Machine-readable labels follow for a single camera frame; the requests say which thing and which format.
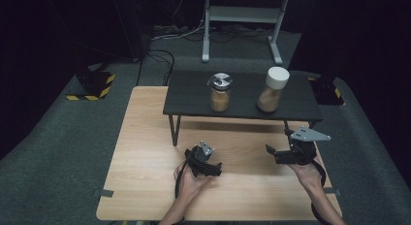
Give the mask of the glass jar with white lid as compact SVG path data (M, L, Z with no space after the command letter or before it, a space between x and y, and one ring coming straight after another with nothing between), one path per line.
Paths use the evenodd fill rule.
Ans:
M281 91L286 86L290 73L282 67L271 67L266 76L265 89L260 94L257 107L264 113L273 113L279 106Z

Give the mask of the person's right hand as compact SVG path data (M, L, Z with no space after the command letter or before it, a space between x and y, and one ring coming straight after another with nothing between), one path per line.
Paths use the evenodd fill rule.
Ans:
M303 166L290 164L289 167L294 171L300 184L306 191L314 192L322 188L322 177L313 164Z

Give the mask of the white metal stand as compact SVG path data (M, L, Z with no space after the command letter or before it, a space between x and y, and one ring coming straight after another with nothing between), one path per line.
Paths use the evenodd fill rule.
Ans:
M277 39L288 1L282 0L278 8L252 8L214 6L210 4L210 0L205 0L205 33L203 37L202 61L209 61L209 25L212 21L267 23L274 25L272 34L268 36L268 42L275 64L281 66L283 60L277 46Z

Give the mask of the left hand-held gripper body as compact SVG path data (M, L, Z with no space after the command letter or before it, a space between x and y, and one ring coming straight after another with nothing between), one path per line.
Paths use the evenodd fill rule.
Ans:
M203 141L200 141L192 149L185 150L186 162L195 177L199 175L199 172L206 171L207 161L213 152L214 148Z

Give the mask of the glass jar with silver lid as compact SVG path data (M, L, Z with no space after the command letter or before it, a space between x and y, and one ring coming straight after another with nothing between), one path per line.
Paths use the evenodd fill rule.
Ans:
M223 112L229 107L230 89L233 79L226 73L217 73L207 82L210 87L210 107L215 112Z

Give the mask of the black yellow striped stand base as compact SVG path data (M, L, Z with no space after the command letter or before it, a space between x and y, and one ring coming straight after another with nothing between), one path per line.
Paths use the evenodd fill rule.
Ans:
M109 93L115 74L87 70L76 74L76 78L84 89L84 93L69 93L65 95L66 99L69 101L98 101Z
M341 106L344 104L341 93L332 80L323 77L309 77L308 81L319 105Z

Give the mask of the person's left hand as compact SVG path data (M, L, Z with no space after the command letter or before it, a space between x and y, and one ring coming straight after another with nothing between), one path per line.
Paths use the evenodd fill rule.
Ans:
M213 180L213 177L197 178L193 175L191 168L182 163L174 170L174 179L178 186L176 198L189 204Z

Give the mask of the dark cabinet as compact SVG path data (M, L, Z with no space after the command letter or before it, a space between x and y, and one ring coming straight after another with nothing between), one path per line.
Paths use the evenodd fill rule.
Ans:
M132 61L142 60L147 52L151 27L142 20L147 0L111 0L114 25L111 44L114 53Z

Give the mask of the black raised shelf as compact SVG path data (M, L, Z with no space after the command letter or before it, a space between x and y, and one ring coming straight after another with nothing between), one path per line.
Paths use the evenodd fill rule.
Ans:
M172 73L163 114L169 117L172 142L178 141L183 116L228 117L263 120L306 121L310 126L323 120L308 77L292 75L282 90L278 109L273 113L257 109L266 76L255 73L232 73L229 107L223 112L210 108L211 72L175 71Z

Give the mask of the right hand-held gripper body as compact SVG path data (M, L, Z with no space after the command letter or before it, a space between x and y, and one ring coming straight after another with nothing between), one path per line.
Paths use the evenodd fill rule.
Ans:
M330 141L330 135L315 131L309 127L301 126L296 131L287 129L290 150L286 153L286 164L309 164L316 156L315 142Z

